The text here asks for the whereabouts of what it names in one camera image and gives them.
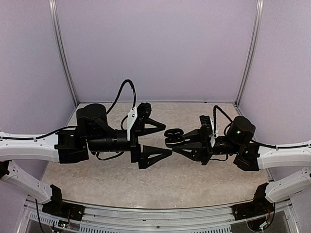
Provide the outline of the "black earbud charging case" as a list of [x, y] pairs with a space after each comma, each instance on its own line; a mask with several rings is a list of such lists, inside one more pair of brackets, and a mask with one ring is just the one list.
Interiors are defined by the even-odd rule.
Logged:
[[168, 148], [173, 148], [174, 146], [182, 145], [185, 141], [184, 131], [179, 128], [169, 129], [164, 132], [165, 145]]

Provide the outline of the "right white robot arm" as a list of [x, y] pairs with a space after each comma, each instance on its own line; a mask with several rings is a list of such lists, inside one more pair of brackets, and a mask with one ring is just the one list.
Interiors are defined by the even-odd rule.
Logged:
[[248, 205], [252, 215], [258, 216], [268, 203], [301, 192], [311, 185], [310, 141], [288, 145], [266, 145], [253, 140], [255, 125], [247, 118], [237, 116], [230, 121], [223, 136], [216, 131], [216, 124], [208, 116], [200, 116], [201, 128], [184, 133], [181, 129], [168, 130], [165, 144], [193, 161], [206, 165], [217, 160], [218, 155], [229, 158], [243, 171], [260, 171], [272, 167], [305, 166], [305, 169], [277, 182], [257, 187], [253, 201]]

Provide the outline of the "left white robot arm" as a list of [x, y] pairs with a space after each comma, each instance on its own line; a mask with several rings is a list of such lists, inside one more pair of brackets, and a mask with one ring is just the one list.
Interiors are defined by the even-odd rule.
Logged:
[[102, 104], [89, 104], [76, 112], [76, 126], [67, 126], [44, 135], [21, 137], [19, 134], [0, 133], [0, 179], [24, 189], [37, 202], [63, 216], [68, 205], [61, 189], [45, 185], [25, 171], [20, 171], [16, 160], [41, 160], [60, 164], [75, 164], [89, 159], [89, 154], [101, 152], [130, 152], [131, 162], [146, 169], [171, 156], [172, 151], [141, 146], [138, 138], [165, 130], [166, 126], [150, 118], [151, 105], [141, 103], [128, 114], [127, 130], [113, 129]]

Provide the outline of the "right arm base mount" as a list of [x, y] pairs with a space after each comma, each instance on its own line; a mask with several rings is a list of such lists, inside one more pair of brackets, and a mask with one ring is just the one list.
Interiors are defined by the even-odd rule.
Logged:
[[259, 185], [251, 201], [232, 206], [235, 220], [252, 218], [275, 211], [275, 205], [266, 198], [267, 186], [268, 183]]

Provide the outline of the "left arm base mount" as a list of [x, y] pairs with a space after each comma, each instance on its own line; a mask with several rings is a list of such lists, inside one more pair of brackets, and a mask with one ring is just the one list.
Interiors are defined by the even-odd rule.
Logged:
[[82, 221], [85, 207], [63, 201], [61, 189], [53, 184], [50, 185], [50, 188], [52, 195], [49, 202], [42, 205], [42, 212], [67, 220]]

